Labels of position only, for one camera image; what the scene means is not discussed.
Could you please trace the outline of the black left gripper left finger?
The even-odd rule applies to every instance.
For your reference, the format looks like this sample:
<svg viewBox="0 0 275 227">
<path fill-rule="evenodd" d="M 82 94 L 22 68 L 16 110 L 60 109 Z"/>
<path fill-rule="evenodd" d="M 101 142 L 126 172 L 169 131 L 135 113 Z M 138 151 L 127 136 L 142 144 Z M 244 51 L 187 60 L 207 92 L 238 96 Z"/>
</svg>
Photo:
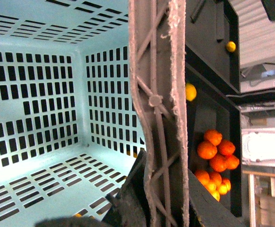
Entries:
<svg viewBox="0 0 275 227">
<path fill-rule="evenodd" d="M 99 221 L 92 217 L 62 217 L 45 219 L 36 227 L 146 227 L 149 224 L 149 206 L 144 191 L 146 151 L 141 149 L 128 177 L 116 196 L 105 198 L 112 205 Z"/>
</svg>

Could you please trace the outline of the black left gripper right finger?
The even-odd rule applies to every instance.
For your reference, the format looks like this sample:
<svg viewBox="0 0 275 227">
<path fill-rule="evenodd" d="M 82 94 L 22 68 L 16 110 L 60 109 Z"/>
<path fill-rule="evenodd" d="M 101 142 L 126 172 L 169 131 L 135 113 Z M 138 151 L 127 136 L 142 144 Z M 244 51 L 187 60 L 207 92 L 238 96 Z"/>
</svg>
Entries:
<svg viewBox="0 0 275 227">
<path fill-rule="evenodd" d="M 242 217 L 241 174 L 231 174 L 234 181 L 230 192 L 230 209 L 218 202 L 189 171 L 189 226 L 190 227 L 244 227 Z"/>
</svg>

